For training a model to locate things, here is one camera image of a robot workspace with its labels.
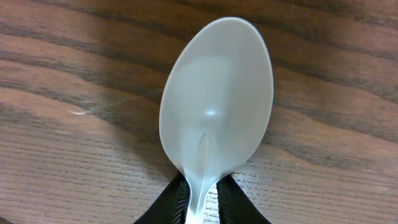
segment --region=spoon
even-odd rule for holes
[[[257,149],[272,98],[268,51],[248,21],[215,20],[185,47],[165,86],[159,132],[190,186],[187,224],[203,223],[211,187]]]

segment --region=black object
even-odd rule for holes
[[[255,208],[231,175],[217,183],[221,224],[271,224]],[[134,224],[183,224],[187,216],[189,186],[178,175]]]

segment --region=plastic spoon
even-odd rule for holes
[[[190,186],[187,224],[203,223],[212,185],[257,149],[272,99],[269,55],[248,21],[213,21],[185,47],[165,86],[159,131],[167,156]]]

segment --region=utensil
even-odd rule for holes
[[[212,185],[257,149],[272,98],[269,55],[248,21],[213,21],[185,47],[165,86],[159,131],[167,156],[190,187],[186,223],[203,223]]]

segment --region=wood grain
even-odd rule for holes
[[[222,16],[252,22],[272,58],[272,118],[234,174],[256,207],[276,224],[398,223],[395,0],[2,0],[0,217],[141,216],[176,173],[158,132],[169,71]]]

